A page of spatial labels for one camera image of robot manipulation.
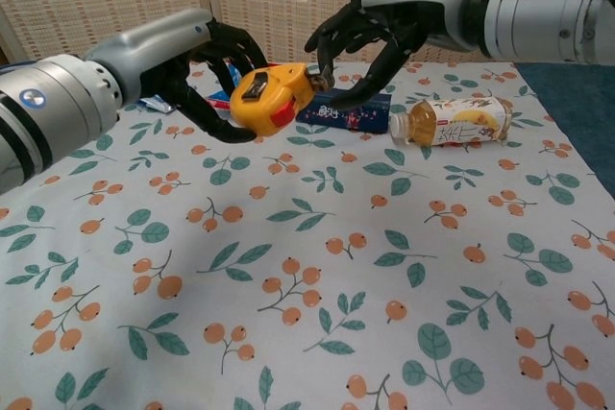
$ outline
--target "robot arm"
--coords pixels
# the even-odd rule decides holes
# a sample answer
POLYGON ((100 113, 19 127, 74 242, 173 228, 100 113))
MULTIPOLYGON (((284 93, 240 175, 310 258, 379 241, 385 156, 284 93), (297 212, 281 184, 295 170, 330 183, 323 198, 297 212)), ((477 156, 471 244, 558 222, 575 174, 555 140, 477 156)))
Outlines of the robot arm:
POLYGON ((360 106, 428 43, 494 60, 615 64, 615 0, 350 0, 306 43, 321 70, 343 51, 386 41, 364 78, 332 99, 360 106))
POLYGON ((0 70, 0 194, 110 130, 123 106, 156 94, 217 139, 254 139, 186 82, 190 61, 205 61, 231 94, 223 59, 244 75, 267 66, 246 31, 194 9, 104 40, 83 59, 59 55, 0 70))

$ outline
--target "blue fabric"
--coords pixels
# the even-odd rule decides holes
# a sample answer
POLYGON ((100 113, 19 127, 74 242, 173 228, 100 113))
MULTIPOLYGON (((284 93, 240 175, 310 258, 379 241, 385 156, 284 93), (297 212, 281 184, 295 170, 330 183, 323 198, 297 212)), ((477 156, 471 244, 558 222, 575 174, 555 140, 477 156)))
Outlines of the blue fabric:
POLYGON ((615 67, 527 63, 517 68, 615 197, 615 67))

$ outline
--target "yellow tape measure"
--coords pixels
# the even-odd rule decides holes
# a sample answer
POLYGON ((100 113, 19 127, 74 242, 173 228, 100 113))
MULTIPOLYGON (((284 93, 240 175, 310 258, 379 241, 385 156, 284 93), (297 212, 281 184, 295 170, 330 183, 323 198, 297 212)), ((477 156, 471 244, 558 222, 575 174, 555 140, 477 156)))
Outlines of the yellow tape measure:
POLYGON ((290 124, 316 91, 332 87, 332 77, 308 74, 305 63, 255 69, 231 95, 231 116, 258 136, 272 136, 290 124))

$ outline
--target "plastic bottle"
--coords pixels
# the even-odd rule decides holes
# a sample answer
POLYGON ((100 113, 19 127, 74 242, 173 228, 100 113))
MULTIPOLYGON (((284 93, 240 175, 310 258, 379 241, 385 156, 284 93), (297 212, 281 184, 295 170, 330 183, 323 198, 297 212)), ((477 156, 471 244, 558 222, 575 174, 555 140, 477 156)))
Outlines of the plastic bottle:
POLYGON ((419 146, 495 141, 506 139, 511 121, 512 104, 502 98, 423 100, 407 114, 391 114, 389 132, 419 146))

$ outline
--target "logo on robot arm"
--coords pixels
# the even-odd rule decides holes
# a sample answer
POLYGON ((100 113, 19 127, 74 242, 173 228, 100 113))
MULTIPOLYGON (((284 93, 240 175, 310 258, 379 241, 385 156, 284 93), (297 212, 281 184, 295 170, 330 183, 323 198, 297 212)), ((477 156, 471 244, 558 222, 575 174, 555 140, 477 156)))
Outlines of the logo on robot arm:
POLYGON ((28 88, 19 93, 21 103, 30 109, 43 109, 47 104, 45 95, 35 88, 28 88))

